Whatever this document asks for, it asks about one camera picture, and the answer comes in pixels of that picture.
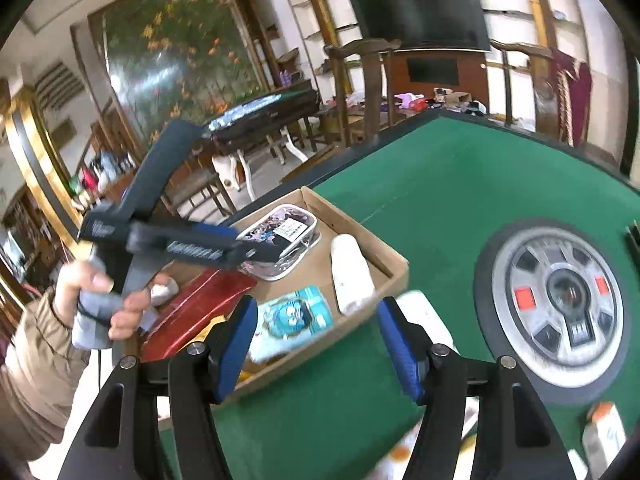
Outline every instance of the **air vent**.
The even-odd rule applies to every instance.
[[[40,107],[55,112],[64,108],[71,99],[82,92],[82,82],[61,61],[47,68],[36,81],[36,95]]]

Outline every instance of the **black television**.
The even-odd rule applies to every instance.
[[[401,50],[490,51],[480,0],[351,0],[363,38]]]

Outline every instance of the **finger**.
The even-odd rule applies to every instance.
[[[127,312],[125,310],[121,310],[111,317],[111,327],[135,330],[138,328],[141,319],[141,312]]]
[[[73,325],[80,290],[110,292],[113,280],[86,261],[76,260],[60,269],[53,305],[62,323]]]
[[[130,312],[142,312],[151,306],[151,293],[148,288],[137,290],[129,294],[123,304],[122,309]]]
[[[124,339],[129,339],[135,330],[130,328],[114,328],[111,327],[109,329],[109,339],[112,341],[121,341]]]
[[[167,274],[163,274],[162,272],[159,272],[153,278],[152,283],[154,283],[154,284],[157,283],[158,285],[167,286],[167,285],[169,285],[169,281],[170,280],[171,280],[171,277],[169,277]]]
[[[58,287],[89,292],[110,292],[113,280],[89,262],[76,260],[60,269]]]

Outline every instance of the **blue gripper pad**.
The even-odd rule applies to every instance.
[[[397,305],[396,311],[399,312],[399,315],[402,316],[406,324],[406,320]],[[389,305],[386,303],[386,298],[378,303],[377,314],[380,333],[385,342],[386,351],[394,365],[396,376],[402,386],[402,390],[411,397],[414,402],[418,402],[424,395],[424,389],[420,384],[418,361],[409,348],[409,344],[402,334],[396,317],[392,314]]]
[[[225,225],[212,225],[206,224],[204,222],[199,222],[194,225],[193,229],[195,231],[205,231],[207,233],[212,233],[215,235],[228,236],[229,238],[236,239],[239,235],[239,231],[234,229],[233,227],[228,227]]]
[[[250,298],[249,306],[242,319],[236,324],[224,353],[220,357],[219,379],[214,396],[217,402],[225,400],[236,387],[242,363],[249,351],[251,339],[254,338],[256,326],[258,324],[258,305],[254,298]]]

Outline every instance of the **green felt surface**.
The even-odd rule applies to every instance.
[[[543,144],[439,118],[341,171],[316,191],[409,260],[463,356],[492,360],[476,321],[474,264],[487,238],[518,218],[547,216],[587,233],[608,256],[640,319],[640,285],[623,232],[635,192]],[[640,414],[640,343],[604,397],[627,429]],[[587,407],[549,407],[567,447]],[[236,480],[358,479],[417,420],[374,321],[267,388],[214,412]]]

